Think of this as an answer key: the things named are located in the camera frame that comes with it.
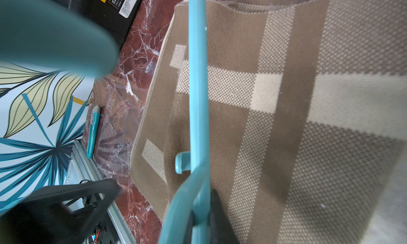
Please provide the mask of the brown plaid scarf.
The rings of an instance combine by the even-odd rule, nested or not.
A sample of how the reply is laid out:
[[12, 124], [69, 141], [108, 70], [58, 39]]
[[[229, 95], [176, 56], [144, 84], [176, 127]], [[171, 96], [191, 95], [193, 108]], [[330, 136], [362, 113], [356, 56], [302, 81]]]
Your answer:
[[[163, 225], [191, 173], [188, 12], [131, 153]], [[210, 190], [239, 244], [406, 243], [407, 0], [206, 0], [206, 25]]]

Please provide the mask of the teal plastic hanger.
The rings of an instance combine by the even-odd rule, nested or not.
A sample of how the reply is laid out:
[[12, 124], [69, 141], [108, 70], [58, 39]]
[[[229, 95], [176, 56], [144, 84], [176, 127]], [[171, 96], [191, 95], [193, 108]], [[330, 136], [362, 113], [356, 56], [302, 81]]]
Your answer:
[[[176, 171], [190, 176], [177, 190], [159, 243], [210, 243], [210, 158], [206, 0], [189, 0], [190, 152], [176, 158]], [[1, 59], [103, 75], [117, 59], [113, 39], [48, 0], [1, 0]]]

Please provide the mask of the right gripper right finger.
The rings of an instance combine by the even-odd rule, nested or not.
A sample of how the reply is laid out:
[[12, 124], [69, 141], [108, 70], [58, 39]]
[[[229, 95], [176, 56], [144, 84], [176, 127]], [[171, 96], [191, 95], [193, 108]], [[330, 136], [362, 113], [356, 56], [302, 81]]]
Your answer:
[[223, 208], [220, 196], [215, 189], [210, 194], [210, 242], [211, 244], [239, 244], [232, 225]]

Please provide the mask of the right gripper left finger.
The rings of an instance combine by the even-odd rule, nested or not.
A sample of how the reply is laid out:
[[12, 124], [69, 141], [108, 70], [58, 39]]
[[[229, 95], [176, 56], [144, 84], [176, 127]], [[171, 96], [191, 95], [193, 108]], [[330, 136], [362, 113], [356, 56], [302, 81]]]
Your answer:
[[[2, 244], [82, 244], [96, 230], [120, 193], [111, 179], [46, 186], [1, 215]], [[97, 205], [71, 211], [80, 198], [103, 196]]]

